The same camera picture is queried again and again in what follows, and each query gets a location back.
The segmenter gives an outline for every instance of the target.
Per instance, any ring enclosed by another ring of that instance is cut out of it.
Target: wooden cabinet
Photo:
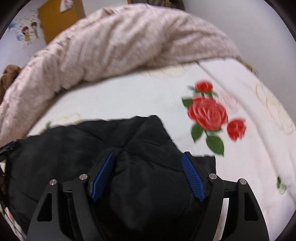
[[[49,0],[39,8],[46,43],[50,43],[60,32],[85,17],[82,0],[73,0],[71,9],[60,12],[61,0]]]

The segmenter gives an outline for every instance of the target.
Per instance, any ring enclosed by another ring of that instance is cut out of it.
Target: metal screw
[[[79,179],[80,180],[85,180],[87,178],[87,175],[86,174],[81,174],[80,176],[79,176]]]
[[[56,183],[57,183],[57,181],[56,181],[55,179],[52,179],[52,180],[49,182],[49,184],[52,185],[52,186],[53,186],[54,184],[56,184]]]
[[[247,181],[246,181],[245,179],[241,179],[239,182],[240,182],[242,185],[246,185],[246,184],[247,184]]]
[[[210,177],[210,179],[212,179],[212,180],[217,179],[217,175],[214,174],[214,173],[211,173],[211,174],[209,175],[209,177]]]

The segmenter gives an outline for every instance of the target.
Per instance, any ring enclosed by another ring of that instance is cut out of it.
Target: red flower
[[[213,85],[208,81],[200,81],[195,83],[195,88],[200,92],[210,92],[213,90]]]
[[[228,120],[225,108],[212,98],[194,98],[187,113],[206,131],[216,131]]]
[[[227,126],[227,132],[231,140],[242,139],[246,132],[245,119],[233,119]]]

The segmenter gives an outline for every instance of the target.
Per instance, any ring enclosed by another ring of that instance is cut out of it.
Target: wall
[[[215,24],[296,122],[296,42],[264,0],[184,0],[191,14]]]
[[[127,0],[82,0],[82,3],[85,15],[88,16],[102,7],[116,7],[127,4]]]
[[[48,0],[31,0],[20,10],[10,27],[0,39],[1,73],[8,64],[16,64],[20,67],[24,67],[37,51],[46,47],[37,9],[47,1]],[[39,38],[36,37],[31,27],[32,22],[37,23],[37,35]],[[27,26],[29,30],[29,42],[25,41],[25,36],[22,33],[22,29],[25,26]]]

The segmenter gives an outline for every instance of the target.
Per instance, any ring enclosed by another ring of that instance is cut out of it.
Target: pink blanket
[[[239,52],[222,31],[198,17],[146,4],[100,9],[24,67],[0,105],[0,146],[23,138],[55,94],[81,80],[215,57],[239,59]]]

